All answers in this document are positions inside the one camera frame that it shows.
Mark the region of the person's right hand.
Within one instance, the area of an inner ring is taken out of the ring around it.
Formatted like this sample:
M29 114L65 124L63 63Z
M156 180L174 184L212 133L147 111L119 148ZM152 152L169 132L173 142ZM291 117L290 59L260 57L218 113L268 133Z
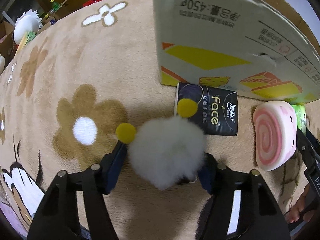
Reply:
M300 219L300 214L305 209L305 199L309 192L309 189L310 184L306 184L303 193L300 195L295 205L293 205L289 212L285 215L285 219L289 224L297 222Z

